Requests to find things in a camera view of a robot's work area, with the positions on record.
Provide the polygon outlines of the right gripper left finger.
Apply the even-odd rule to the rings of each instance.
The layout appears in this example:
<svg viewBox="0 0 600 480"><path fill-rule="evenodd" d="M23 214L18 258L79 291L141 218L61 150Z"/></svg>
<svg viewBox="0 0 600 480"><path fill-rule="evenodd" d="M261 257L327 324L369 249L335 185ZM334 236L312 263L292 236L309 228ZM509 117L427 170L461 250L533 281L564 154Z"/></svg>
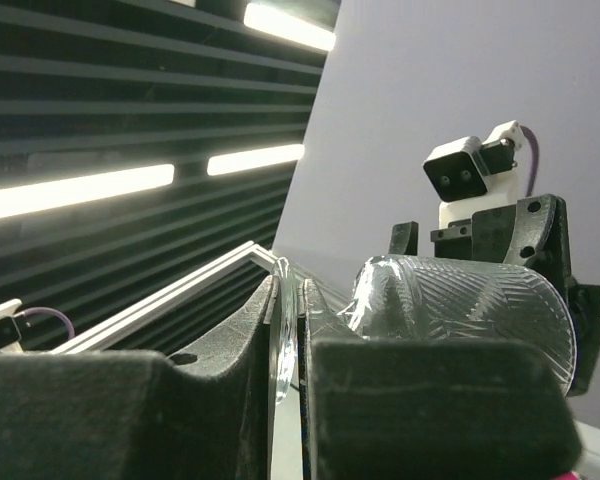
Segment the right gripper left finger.
<svg viewBox="0 0 600 480"><path fill-rule="evenodd" d="M0 479L266 479L279 284L172 355L0 354Z"/></svg>

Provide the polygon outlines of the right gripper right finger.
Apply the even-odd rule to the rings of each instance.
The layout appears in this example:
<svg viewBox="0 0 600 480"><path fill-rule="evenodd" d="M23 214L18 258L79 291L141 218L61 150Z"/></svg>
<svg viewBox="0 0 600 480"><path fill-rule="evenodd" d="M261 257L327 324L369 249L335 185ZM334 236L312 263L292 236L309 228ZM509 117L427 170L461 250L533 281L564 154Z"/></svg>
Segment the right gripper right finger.
<svg viewBox="0 0 600 480"><path fill-rule="evenodd" d="M553 479L582 443L545 356L517 341L365 340L315 282L298 324L307 479Z"/></svg>

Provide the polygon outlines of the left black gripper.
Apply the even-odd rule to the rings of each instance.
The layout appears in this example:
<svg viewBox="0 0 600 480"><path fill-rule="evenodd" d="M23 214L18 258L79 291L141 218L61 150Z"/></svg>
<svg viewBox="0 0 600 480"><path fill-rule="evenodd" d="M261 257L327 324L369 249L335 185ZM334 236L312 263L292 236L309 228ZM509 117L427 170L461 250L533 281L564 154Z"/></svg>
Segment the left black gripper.
<svg viewBox="0 0 600 480"><path fill-rule="evenodd" d="M394 224L389 254L418 254L419 224ZM569 309L576 361L570 396L588 392L600 355L600 285L579 282L571 266L566 202L546 194L474 213L431 232L434 257L527 267L551 283Z"/></svg>

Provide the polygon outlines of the clear ribbed glass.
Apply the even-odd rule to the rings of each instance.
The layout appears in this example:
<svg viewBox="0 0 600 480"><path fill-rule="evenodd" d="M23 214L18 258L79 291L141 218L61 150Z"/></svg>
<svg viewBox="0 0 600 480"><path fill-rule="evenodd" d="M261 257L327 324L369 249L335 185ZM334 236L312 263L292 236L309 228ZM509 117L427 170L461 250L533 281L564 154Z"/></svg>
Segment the clear ribbed glass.
<svg viewBox="0 0 600 480"><path fill-rule="evenodd" d="M387 254L357 273L339 336L363 341L520 341L546 357L560 391L574 386L578 347L566 301L519 265Z"/></svg>

